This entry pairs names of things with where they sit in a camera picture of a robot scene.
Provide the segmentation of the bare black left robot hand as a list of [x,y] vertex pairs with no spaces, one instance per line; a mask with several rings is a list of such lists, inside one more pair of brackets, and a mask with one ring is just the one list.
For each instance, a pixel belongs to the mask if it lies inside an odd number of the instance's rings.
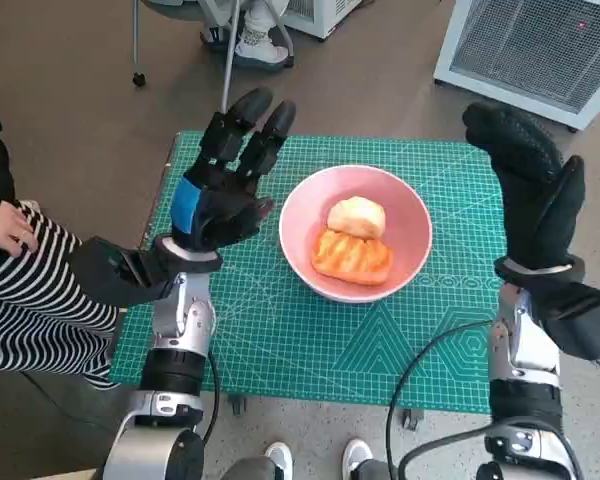
[[257,196],[258,184],[274,168],[296,116],[296,104],[284,100],[254,131],[272,100],[269,89],[258,87],[213,115],[171,203],[171,236],[179,247],[209,252],[258,233],[273,208],[271,198]]

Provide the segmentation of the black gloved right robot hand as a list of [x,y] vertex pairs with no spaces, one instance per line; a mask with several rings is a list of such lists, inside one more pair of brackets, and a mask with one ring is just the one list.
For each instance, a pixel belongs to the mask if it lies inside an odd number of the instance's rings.
[[564,160],[540,123],[507,106],[475,102],[462,121],[467,142],[489,155],[500,184],[507,259],[531,271],[571,264],[584,160]]

